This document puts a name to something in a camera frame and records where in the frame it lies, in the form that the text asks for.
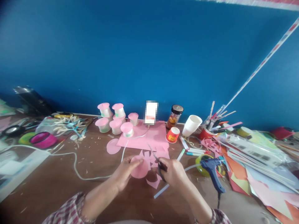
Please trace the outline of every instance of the red paper cup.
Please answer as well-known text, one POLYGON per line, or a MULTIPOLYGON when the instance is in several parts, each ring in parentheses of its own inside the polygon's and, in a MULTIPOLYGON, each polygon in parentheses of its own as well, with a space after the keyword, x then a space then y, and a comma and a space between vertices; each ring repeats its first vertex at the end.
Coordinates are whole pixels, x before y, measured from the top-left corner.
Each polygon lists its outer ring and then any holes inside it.
POLYGON ((166 135, 166 140, 169 143, 176 143, 178 140, 179 134, 180 134, 180 130, 176 127, 172 127, 166 135))
POLYGON ((209 138, 212 138, 214 136, 216 136, 218 134, 214 134, 212 132, 209 132, 206 127, 204 127, 204 129, 201 131, 201 133, 199 134, 199 139, 200 140, 203 140, 204 138, 205 139, 209 139, 209 138))

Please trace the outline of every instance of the pink paper circle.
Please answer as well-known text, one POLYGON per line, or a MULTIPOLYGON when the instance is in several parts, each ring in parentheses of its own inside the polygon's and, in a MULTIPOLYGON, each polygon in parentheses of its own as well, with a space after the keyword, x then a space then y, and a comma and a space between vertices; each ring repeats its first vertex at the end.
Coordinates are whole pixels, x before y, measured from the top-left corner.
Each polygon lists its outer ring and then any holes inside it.
POLYGON ((136 120, 136 119, 138 119, 138 116, 139 116, 138 113, 130 113, 128 118, 130 120, 136 120))
POLYGON ((111 128, 119 128, 121 126, 121 120, 113 120, 109 123, 111 128))
POLYGON ((133 129, 133 124, 131 122, 125 122, 121 125, 121 131, 128 133, 133 129))
POLYGON ((115 154, 118 153, 118 151, 120 151, 121 146, 117 146, 118 139, 112 139, 110 142, 108 142, 107 144, 107 152, 109 154, 115 154))
POLYGON ((109 122, 108 118, 101 118, 95 122, 95 125, 96 126, 104 126, 104 125, 108 124, 108 122, 109 122))
POLYGON ((110 105, 109 103, 101 103, 101 104, 98 105, 97 108, 99 110, 105 110, 105 109, 107 109, 109 107, 109 105, 110 105))
POLYGON ((131 176, 135 177, 135 178, 144 178, 147 175, 148 172, 148 165, 147 165, 147 161, 144 159, 143 156, 135 156, 131 159, 131 162, 134 162, 136 160, 139 159, 143 159, 143 162, 136 167, 135 169, 133 169, 133 171, 131 172, 131 176))
POLYGON ((119 110, 119 109, 121 109, 121 108, 123 108, 123 107, 124 107, 123 104, 114 104, 114 105, 112 106, 112 109, 114 109, 114 110, 119 110))

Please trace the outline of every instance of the red pen holder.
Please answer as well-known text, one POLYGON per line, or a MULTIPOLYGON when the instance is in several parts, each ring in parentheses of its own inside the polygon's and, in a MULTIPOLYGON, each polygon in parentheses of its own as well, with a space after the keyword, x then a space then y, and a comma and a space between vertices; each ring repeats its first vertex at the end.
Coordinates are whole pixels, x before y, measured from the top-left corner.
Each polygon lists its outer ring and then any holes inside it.
POLYGON ((205 138, 205 139, 209 139, 209 138, 212 138, 212 137, 214 137, 214 136, 216 136, 216 135, 218 135, 218 134, 214 134, 214 133, 208 131, 208 130, 206 129, 206 127, 204 127, 204 129, 203 129, 203 130, 201 131, 201 133, 199 134, 199 139, 200 139, 200 140, 203 140, 204 138, 205 138))

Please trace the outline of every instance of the wooden table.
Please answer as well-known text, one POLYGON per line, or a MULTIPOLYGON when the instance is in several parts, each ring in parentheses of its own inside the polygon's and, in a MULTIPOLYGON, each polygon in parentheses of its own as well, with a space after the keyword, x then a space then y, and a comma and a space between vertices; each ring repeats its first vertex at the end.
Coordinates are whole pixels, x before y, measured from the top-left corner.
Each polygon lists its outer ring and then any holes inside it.
MULTIPOLYGON (((111 131, 105 134, 100 133, 93 122, 88 128, 86 138, 80 143, 77 150, 75 150, 77 146, 68 138, 63 142, 64 147, 59 153, 77 153, 77 170, 83 178, 111 175, 121 161, 123 148, 114 155, 108 154, 106 145, 112 139, 108 134, 119 138, 111 131)), ((182 148, 180 141, 170 144, 170 158, 176 159, 182 148)), ((17 153, 33 151, 25 147, 14 150, 17 153)), ((139 153, 139 149, 126 148, 124 156, 138 155, 139 153)), ((181 163, 184 167, 194 165, 195 157, 185 154, 181 163)), ((0 204, 1 221, 18 224, 42 223, 48 215, 59 209, 73 195, 80 191, 88 193, 105 181, 105 179, 80 180, 74 172, 73 164, 74 155, 49 156, 13 191, 14 194, 9 195, 0 204)), ((196 168, 187 171, 187 175, 207 203, 212 208, 216 208, 217 192, 211 179, 203 177, 196 168)), ((146 178, 149 181, 155 181, 156 177, 153 171, 150 171, 146 178)), ((157 199, 154 199, 154 195, 165 186, 165 183, 161 181, 156 190, 147 184, 146 178, 131 178, 126 189, 104 210, 96 223, 110 223, 127 219, 140 219, 151 223, 193 222, 194 218, 190 208, 180 194, 168 188, 157 199)), ((270 223, 276 223, 257 198, 232 191, 227 179, 221 179, 221 183, 225 187, 226 193, 221 195, 220 209, 226 213, 232 223, 262 223, 261 218, 267 217, 262 212, 269 214, 270 223)))

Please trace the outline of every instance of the hand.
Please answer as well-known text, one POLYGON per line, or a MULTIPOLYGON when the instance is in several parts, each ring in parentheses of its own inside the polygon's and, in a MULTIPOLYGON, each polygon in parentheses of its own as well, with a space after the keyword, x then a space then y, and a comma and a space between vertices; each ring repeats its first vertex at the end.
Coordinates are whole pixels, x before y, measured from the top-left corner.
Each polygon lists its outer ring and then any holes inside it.
POLYGON ((134 156, 135 155, 124 158, 121 164, 112 174, 112 176, 108 179, 109 181, 113 182, 113 184, 116 185, 118 192, 123 191, 124 188, 127 186, 128 181, 131 178, 132 170, 138 167, 141 163, 143 163, 143 159, 136 160, 130 163, 131 159, 134 156))
POLYGON ((167 166, 167 172, 161 170, 166 182, 177 191, 183 191, 186 184, 190 182, 184 171, 183 165, 176 159, 166 159, 161 157, 159 160, 167 166))

